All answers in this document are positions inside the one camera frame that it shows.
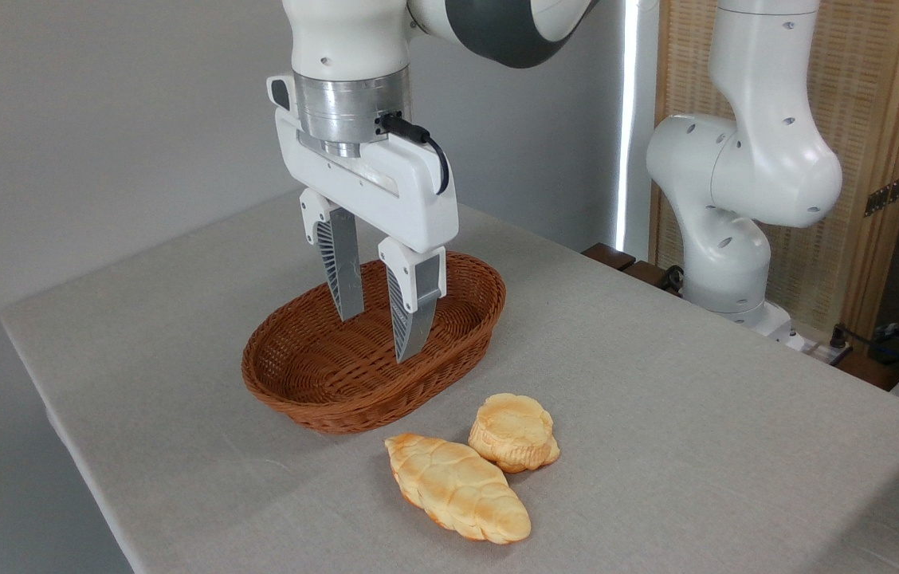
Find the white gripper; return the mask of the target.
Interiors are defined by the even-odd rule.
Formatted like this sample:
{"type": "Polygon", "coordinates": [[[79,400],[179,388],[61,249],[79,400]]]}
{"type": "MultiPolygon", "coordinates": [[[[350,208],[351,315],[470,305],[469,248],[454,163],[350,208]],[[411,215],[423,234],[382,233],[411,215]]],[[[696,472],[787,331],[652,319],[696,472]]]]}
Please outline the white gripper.
{"type": "Polygon", "coordinates": [[[402,136],[365,143],[355,159],[308,145],[293,81],[292,75],[273,76],[266,84],[287,171],[308,187],[300,194],[306,238],[319,251],[338,316],[347,322],[365,309],[355,217],[389,236],[378,252],[387,272],[396,360],[405,363],[424,348],[438,299],[447,294],[442,245],[459,233],[453,183],[442,186],[445,164],[438,153],[402,136]]]}

